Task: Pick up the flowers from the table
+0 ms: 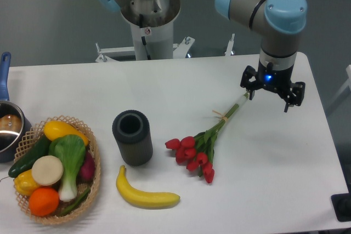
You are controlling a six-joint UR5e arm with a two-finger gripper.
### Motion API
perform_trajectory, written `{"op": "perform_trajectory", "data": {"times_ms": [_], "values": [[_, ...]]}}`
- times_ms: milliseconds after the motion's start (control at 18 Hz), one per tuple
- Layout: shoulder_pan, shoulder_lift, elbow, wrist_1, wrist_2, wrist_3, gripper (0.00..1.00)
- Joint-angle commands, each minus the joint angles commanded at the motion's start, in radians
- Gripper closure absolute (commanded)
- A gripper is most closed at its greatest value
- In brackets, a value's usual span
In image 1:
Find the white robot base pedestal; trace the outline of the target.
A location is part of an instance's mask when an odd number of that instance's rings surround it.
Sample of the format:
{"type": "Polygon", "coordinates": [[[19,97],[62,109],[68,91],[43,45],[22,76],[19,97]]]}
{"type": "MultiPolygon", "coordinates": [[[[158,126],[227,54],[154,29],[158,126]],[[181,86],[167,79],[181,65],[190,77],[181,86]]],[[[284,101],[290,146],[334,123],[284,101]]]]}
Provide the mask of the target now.
{"type": "Polygon", "coordinates": [[[186,36],[173,42],[173,23],[180,0],[132,0],[120,7],[115,0],[99,0],[111,12],[120,12],[129,24],[137,60],[188,58],[195,39],[186,36]]]}

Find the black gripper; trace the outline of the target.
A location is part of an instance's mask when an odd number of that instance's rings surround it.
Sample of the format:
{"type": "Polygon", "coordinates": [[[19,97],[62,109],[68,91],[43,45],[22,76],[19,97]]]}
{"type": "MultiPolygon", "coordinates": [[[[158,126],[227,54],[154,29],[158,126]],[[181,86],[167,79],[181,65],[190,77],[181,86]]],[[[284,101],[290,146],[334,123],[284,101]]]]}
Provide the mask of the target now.
{"type": "Polygon", "coordinates": [[[304,82],[291,82],[292,71],[293,66],[284,70],[274,70],[273,67],[266,67],[259,62],[256,71],[248,65],[242,74],[240,86],[248,92],[249,100],[253,99],[255,91],[259,89],[284,94],[284,112],[287,112],[289,107],[301,106],[305,93],[304,82]]]}

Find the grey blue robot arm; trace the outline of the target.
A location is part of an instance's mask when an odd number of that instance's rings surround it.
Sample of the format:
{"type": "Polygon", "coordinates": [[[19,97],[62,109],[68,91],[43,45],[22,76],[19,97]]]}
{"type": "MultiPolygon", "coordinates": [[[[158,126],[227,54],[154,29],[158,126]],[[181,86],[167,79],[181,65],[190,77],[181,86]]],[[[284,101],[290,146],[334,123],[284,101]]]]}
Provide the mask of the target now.
{"type": "MultiPolygon", "coordinates": [[[[98,0],[121,13],[131,27],[137,60],[173,59],[173,23],[180,0],[98,0]]],[[[250,97],[256,90],[276,93],[286,107],[299,106],[305,84],[292,82],[297,50],[307,21],[306,0],[214,0],[216,11],[262,36],[257,68],[247,66],[240,85],[250,97]]]]}

